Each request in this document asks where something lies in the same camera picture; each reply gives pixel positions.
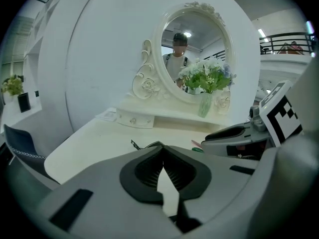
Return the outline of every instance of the cap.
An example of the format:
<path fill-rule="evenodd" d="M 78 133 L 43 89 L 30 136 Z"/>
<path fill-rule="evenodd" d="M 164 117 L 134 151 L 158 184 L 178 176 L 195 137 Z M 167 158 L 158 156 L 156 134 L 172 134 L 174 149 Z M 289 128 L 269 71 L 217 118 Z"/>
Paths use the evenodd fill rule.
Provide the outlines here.
<path fill-rule="evenodd" d="M 187 38 L 186 35 L 184 35 L 182 33 L 177 33 L 177 34 L 174 35 L 173 40 L 174 41 L 181 40 L 181 41 L 184 41 L 187 44 L 188 38 Z"/>

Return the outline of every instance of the potted plant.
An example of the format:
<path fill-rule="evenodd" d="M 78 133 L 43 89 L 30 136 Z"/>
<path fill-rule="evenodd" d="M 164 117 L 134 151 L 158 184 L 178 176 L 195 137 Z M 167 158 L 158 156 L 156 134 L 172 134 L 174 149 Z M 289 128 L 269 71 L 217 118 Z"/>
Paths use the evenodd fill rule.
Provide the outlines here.
<path fill-rule="evenodd" d="M 23 93 L 21 77 L 14 74 L 5 79 L 1 91 L 3 93 L 4 102 L 6 104 L 12 102 L 15 97 Z"/>
<path fill-rule="evenodd" d="M 206 117 L 211 107 L 212 93 L 230 87 L 236 75 L 231 74 L 230 67 L 222 60 L 210 58 L 197 60 L 196 63 L 182 69 L 179 77 L 191 89 L 202 88 L 202 100 L 199 105 L 198 115 Z"/>

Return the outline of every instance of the ceiling light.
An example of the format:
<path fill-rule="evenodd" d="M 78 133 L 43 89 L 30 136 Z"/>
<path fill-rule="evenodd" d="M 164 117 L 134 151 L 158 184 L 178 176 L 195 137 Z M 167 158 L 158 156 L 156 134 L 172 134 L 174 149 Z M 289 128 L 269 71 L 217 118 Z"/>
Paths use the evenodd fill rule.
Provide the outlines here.
<path fill-rule="evenodd" d="M 266 37 L 266 35 L 265 35 L 265 33 L 263 32 L 262 29 L 258 29 L 258 32 L 260 33 L 260 35 L 261 35 L 262 37 Z"/>
<path fill-rule="evenodd" d="M 186 35 L 187 38 L 191 37 L 191 33 L 189 33 L 189 32 L 185 32 L 184 35 Z"/>
<path fill-rule="evenodd" d="M 311 21 L 307 21 L 306 22 L 306 26 L 307 26 L 307 32 L 308 34 L 313 34 L 315 31 L 314 31 L 314 27 L 313 25 L 311 24 Z"/>

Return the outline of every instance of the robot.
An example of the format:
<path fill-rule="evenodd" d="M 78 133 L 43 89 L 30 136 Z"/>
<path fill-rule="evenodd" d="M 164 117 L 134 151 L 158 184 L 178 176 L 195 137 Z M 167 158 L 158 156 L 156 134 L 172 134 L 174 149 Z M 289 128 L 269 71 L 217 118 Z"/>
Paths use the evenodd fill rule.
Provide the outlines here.
<path fill-rule="evenodd" d="M 303 134 L 286 97 L 291 85 L 280 82 L 252 107 L 250 122 L 208 135 L 205 153 L 155 146 L 93 164 L 52 191 L 38 208 L 42 220 L 34 221 L 59 238 L 266 236 L 294 212 L 318 174 L 317 138 Z M 236 146 L 262 141 L 268 148 L 260 161 L 229 157 Z M 179 192 L 176 217 L 162 210 L 163 168 Z"/>
<path fill-rule="evenodd" d="M 245 146 L 248 155 L 254 156 L 259 142 L 264 142 L 265 148 L 280 147 L 286 139 L 301 133 L 298 116 L 285 96 L 292 85 L 290 81 L 279 82 L 259 106 L 251 107 L 249 122 L 208 135 L 201 143 L 204 152 L 241 157 L 236 147 Z"/>

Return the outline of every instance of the oval mirror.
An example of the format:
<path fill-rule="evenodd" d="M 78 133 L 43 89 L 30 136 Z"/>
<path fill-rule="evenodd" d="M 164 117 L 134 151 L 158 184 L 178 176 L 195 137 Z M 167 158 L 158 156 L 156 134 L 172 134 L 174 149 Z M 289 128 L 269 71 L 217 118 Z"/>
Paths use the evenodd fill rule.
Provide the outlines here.
<path fill-rule="evenodd" d="M 204 15 L 186 13 L 172 20 L 162 34 L 161 52 L 171 79 L 188 94 L 198 95 L 201 87 L 186 86 L 180 71 L 198 60 L 215 57 L 225 61 L 225 43 L 219 26 Z"/>

